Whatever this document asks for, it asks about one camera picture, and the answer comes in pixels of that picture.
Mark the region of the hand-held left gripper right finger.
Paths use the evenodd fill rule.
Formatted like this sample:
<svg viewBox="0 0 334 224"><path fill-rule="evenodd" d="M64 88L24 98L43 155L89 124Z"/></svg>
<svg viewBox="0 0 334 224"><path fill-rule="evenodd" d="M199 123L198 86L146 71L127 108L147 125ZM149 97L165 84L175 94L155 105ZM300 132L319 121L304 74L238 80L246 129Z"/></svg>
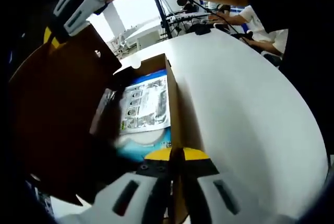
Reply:
<svg viewBox="0 0 334 224"><path fill-rule="evenodd" d="M296 223L273 213L229 172L220 172L201 150L181 151L181 180L192 223Z"/></svg>

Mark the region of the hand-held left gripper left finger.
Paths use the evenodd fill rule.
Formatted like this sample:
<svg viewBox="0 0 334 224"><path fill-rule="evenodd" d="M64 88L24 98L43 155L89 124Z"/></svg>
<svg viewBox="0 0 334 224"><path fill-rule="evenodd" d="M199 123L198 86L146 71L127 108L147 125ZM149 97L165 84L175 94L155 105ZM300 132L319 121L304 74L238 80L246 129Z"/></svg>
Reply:
<svg viewBox="0 0 334 224"><path fill-rule="evenodd" d="M136 172L123 174L87 210L64 216L60 223L163 223L171 199L171 151L146 155Z"/></svg>

